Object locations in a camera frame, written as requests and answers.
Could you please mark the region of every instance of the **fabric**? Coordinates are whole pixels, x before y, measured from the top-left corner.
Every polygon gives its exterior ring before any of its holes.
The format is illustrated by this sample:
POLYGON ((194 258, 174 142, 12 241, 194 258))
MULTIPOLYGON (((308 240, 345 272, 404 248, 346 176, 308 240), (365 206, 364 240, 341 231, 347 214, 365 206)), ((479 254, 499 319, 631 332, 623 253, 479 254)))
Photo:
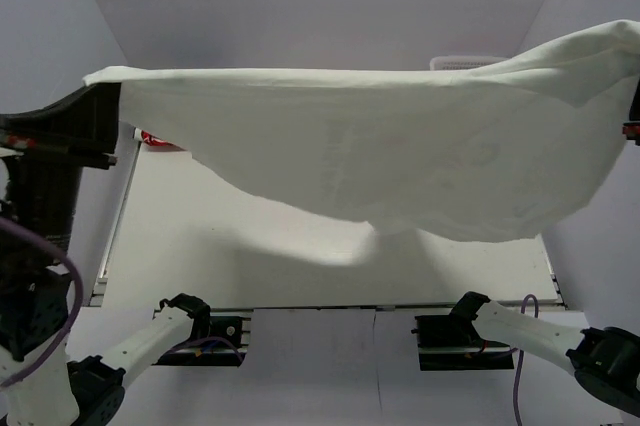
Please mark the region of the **fabric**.
POLYGON ((640 23, 616 21, 467 71, 110 67, 85 82, 122 82, 122 120, 249 194, 499 242, 589 202, 639 76, 640 23))

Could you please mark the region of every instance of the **wire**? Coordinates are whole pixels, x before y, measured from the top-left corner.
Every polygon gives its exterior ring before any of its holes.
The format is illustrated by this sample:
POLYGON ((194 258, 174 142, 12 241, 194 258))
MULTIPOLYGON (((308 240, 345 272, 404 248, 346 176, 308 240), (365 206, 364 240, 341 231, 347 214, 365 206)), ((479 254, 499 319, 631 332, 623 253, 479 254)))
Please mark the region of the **wire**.
POLYGON ((28 230, 24 226, 21 226, 10 219, 3 218, 0 216, 0 230, 4 231, 7 234, 15 236, 16 238, 29 243, 31 246, 39 249, 43 253, 48 254, 53 259, 60 261, 69 271, 69 275, 71 276, 71 280, 74 285, 74 298, 73 298, 73 306, 71 307, 71 312, 69 313, 67 320, 64 325, 58 332, 57 336, 54 340, 47 346, 47 348, 42 352, 40 357, 35 360, 33 364, 27 366, 23 370, 17 372, 13 376, 10 376, 6 379, 2 384, 0 384, 0 388, 8 388, 9 386, 13 386, 16 383, 24 381, 29 376, 31 376, 34 372, 42 366, 47 359, 51 357, 53 352, 62 344, 64 339, 67 337, 69 332, 71 331, 71 327, 73 323, 78 319, 78 314, 80 314, 80 309, 82 308, 82 298, 84 296, 84 289, 82 285, 82 278, 80 277, 80 272, 78 268, 73 263, 73 261, 67 256, 62 249, 57 247, 51 241, 46 240, 42 236, 34 233, 33 231, 28 230))
MULTIPOLYGON (((525 314, 527 311, 527 305, 529 301, 533 301, 533 317, 537 318, 540 314, 540 304, 538 303, 538 298, 533 294, 527 294, 522 300, 522 306, 520 307, 520 312, 525 314)), ((524 351, 520 351, 518 354, 518 365, 516 366, 516 376, 513 381, 513 413, 516 417, 516 424, 518 426, 522 426, 522 418, 520 417, 520 404, 518 401, 518 395, 520 393, 520 379, 522 378, 522 367, 524 366, 524 351)))
POLYGON ((209 336, 207 338, 194 339, 193 341, 185 341, 184 343, 180 343, 177 346, 174 346, 168 352, 169 353, 175 353, 176 351, 181 351, 183 349, 189 349, 189 348, 195 348, 196 346, 200 346, 201 344, 205 344, 205 343, 210 343, 212 341, 215 341, 215 342, 218 342, 218 343, 224 343, 238 357, 238 359, 240 360, 240 365, 244 362, 244 356, 242 356, 242 353, 240 353, 240 351, 238 351, 238 348, 236 348, 233 345, 233 343, 231 341, 229 341, 228 339, 222 338, 222 337, 219 337, 219 336, 209 336))

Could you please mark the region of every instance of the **purple cable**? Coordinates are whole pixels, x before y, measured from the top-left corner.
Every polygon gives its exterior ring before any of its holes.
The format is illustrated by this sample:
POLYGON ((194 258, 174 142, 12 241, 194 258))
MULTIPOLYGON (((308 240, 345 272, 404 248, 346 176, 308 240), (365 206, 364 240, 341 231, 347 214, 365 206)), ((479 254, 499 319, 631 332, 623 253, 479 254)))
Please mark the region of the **purple cable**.
POLYGON ((231 343, 231 341, 229 341, 228 339, 225 339, 219 336, 209 336, 207 338, 200 338, 200 339, 194 339, 193 341, 186 341, 184 343, 178 344, 177 346, 174 346, 168 352, 175 353, 176 351, 180 351, 182 349, 195 348, 196 346, 200 346, 201 344, 204 344, 204 343, 210 343, 212 341, 224 343, 238 357, 238 359, 240 360, 240 365, 244 362, 244 357, 242 356, 242 353, 238 351, 238 348, 236 348, 233 345, 233 343, 231 343))
MULTIPOLYGON (((533 294, 527 294, 525 298, 522 300, 522 306, 520 307, 520 312, 525 314, 527 311, 527 305, 529 301, 533 300, 534 313, 533 317, 537 318, 540 314, 540 305, 538 304, 538 298, 536 298, 533 294)), ((516 366, 516 377, 513 381, 513 412, 516 416, 516 424, 518 426, 522 426, 522 418, 520 417, 520 404, 518 402, 518 394, 520 391, 520 378, 522 377, 522 367, 524 365, 524 351, 520 351, 518 354, 518 365, 516 366)))
POLYGON ((73 298, 73 306, 71 307, 71 312, 67 317, 67 321, 62 326, 62 329, 60 329, 60 331, 58 332, 58 335, 31 366, 27 366, 26 368, 17 372, 13 376, 5 380, 2 384, 0 384, 0 388, 8 388, 9 386, 13 386, 14 384, 19 383, 20 381, 24 381, 29 376, 31 376, 35 371, 38 370, 40 366, 45 363, 47 359, 49 359, 49 357, 51 357, 56 348, 60 346, 60 344, 62 344, 65 337, 71 331, 73 323, 75 323, 76 319, 78 318, 78 314, 80 314, 84 291, 82 287, 82 278, 80 277, 78 268, 75 264, 73 264, 73 261, 71 261, 69 256, 67 256, 67 254, 62 249, 57 247, 52 242, 47 241, 42 236, 39 236, 33 231, 30 231, 27 228, 20 226, 19 224, 7 218, 0 217, 0 230, 4 231, 7 234, 15 236, 25 243, 29 243, 31 246, 38 248, 43 253, 48 254, 53 259, 57 259, 58 261, 60 261, 69 271, 75 290, 75 297, 73 298))

